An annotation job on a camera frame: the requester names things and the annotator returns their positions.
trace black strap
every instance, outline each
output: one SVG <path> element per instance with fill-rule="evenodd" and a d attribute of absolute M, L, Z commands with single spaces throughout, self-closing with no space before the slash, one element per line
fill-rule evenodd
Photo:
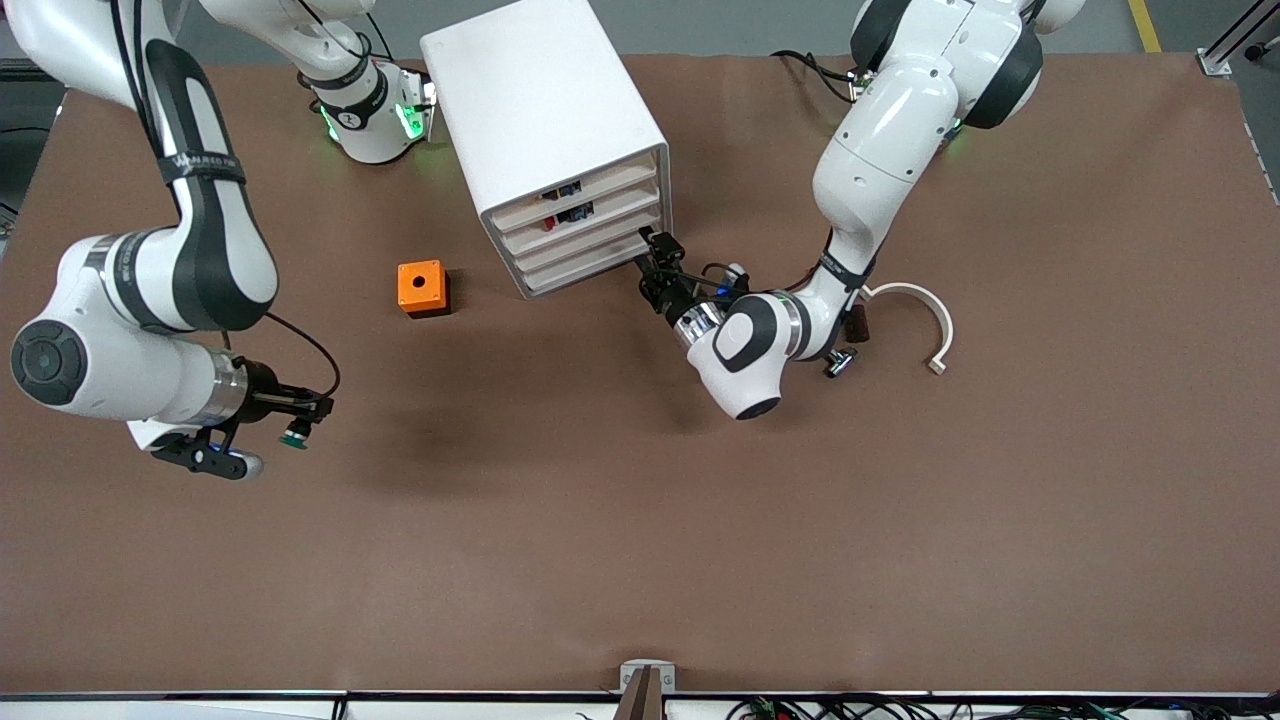
<path fill-rule="evenodd" d="M 173 181 L 201 177 L 209 179 L 229 179 L 244 184 L 244 170 L 234 155 L 221 152 L 179 152 L 156 160 L 160 165 L 160 177 L 165 184 Z"/>
<path fill-rule="evenodd" d="M 828 273 L 836 275 L 836 279 L 842 282 L 849 292 L 858 292 L 864 284 L 867 284 L 867 278 L 872 274 L 872 270 L 876 269 L 876 258 L 872 258 L 872 261 L 867 264 L 867 269 L 860 274 L 841 265 L 840 260 L 831 256 L 828 249 L 823 249 L 822 258 L 818 258 L 818 264 L 822 265 Z"/>

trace orange block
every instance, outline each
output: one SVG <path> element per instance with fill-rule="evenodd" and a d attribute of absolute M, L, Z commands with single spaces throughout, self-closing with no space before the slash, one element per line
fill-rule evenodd
<path fill-rule="evenodd" d="M 401 310 L 410 318 L 434 318 L 453 311 L 449 305 L 449 274 L 439 260 L 401 265 L 396 290 Z"/>

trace yellow floor line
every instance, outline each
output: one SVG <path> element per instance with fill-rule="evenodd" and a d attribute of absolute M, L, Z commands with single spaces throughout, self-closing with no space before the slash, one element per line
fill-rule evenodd
<path fill-rule="evenodd" d="M 1138 26 L 1142 49 L 1147 53 L 1160 53 L 1160 38 L 1156 37 L 1156 26 L 1151 23 L 1147 0 L 1129 0 L 1129 12 L 1133 14 L 1133 24 Z"/>

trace green led light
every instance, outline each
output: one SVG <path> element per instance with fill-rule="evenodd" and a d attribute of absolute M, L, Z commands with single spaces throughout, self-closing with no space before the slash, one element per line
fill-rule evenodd
<path fill-rule="evenodd" d="M 333 128 L 333 120 L 329 119 L 329 111 L 324 109 L 324 105 L 320 106 L 320 117 L 324 118 L 324 124 L 329 126 L 329 138 L 339 142 L 338 131 Z"/>
<path fill-rule="evenodd" d="M 401 124 L 404 126 L 404 135 L 407 135 L 410 140 L 422 137 L 422 123 L 415 119 L 416 115 L 417 113 L 413 108 L 406 108 L 399 102 L 396 104 L 396 117 L 401 119 Z"/>

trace white robot link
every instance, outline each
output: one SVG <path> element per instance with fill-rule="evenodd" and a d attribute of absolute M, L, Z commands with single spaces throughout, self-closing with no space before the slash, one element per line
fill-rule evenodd
<path fill-rule="evenodd" d="M 68 249 L 49 305 L 14 340 L 14 378 L 47 407 L 127 421 L 161 460 L 229 479 L 257 474 L 261 460 L 232 447 L 237 428 L 283 413 L 292 421 L 282 441 L 302 446 L 330 413 L 337 380 L 323 393 L 285 386 L 262 363 L 183 337 L 253 325 L 278 283 L 204 70 L 174 45 L 160 0 L 5 9 L 46 72 L 137 110 L 179 215 L 175 227 Z"/>
<path fill-rule="evenodd" d="M 430 133 L 435 86 L 375 60 L 369 37 L 342 20 L 375 0 L 200 0 L 212 18 L 266 42 L 298 68 L 329 135 L 360 163 L 389 163 Z"/>
<path fill-rule="evenodd" d="M 689 363 L 730 416 L 745 420 L 782 397 L 787 360 L 835 352 L 890 223 L 959 119 L 993 128 L 1027 102 L 1039 81 L 1038 33 L 1069 22 L 1084 0 L 868 0 L 850 38 L 870 83 L 827 145 L 813 177 L 831 236 L 810 274 L 788 290 L 750 292 L 740 268 L 714 293 L 680 270 L 684 250 L 648 234 L 637 264 L 641 295 L 666 315 Z"/>

